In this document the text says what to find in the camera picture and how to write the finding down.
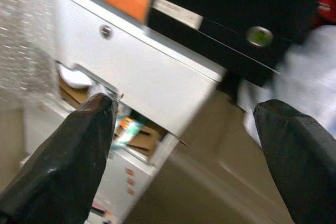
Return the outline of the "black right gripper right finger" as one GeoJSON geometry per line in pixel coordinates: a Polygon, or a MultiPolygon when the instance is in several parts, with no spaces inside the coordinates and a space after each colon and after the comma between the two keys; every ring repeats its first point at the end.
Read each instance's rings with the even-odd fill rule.
{"type": "Polygon", "coordinates": [[[335,139],[283,101],[253,111],[261,148],[294,223],[335,223],[335,139]]]}

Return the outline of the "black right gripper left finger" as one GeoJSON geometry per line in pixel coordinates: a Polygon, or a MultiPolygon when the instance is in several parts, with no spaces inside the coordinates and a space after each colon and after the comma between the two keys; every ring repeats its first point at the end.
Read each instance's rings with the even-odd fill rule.
{"type": "Polygon", "coordinates": [[[118,102],[91,96],[1,193],[1,223],[84,223],[106,168],[118,102]]]}

